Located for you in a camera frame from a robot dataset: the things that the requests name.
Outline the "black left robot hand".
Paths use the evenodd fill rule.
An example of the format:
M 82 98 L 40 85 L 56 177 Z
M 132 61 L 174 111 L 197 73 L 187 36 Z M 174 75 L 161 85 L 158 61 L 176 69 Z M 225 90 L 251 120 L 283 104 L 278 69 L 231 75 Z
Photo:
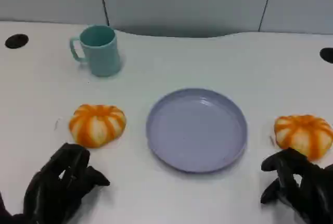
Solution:
M 81 206 L 82 198 L 110 181 L 90 166 L 86 148 L 65 143 L 32 178 L 23 201 L 30 223 L 67 223 Z

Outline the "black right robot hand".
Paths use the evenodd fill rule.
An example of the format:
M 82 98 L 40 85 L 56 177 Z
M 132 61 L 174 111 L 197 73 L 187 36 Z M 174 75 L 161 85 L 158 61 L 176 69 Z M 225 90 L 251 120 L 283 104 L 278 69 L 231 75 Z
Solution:
M 261 204 L 280 201 L 305 223 L 332 223 L 332 165 L 321 168 L 288 148 L 266 158 L 261 170 L 277 172 L 263 191 Z

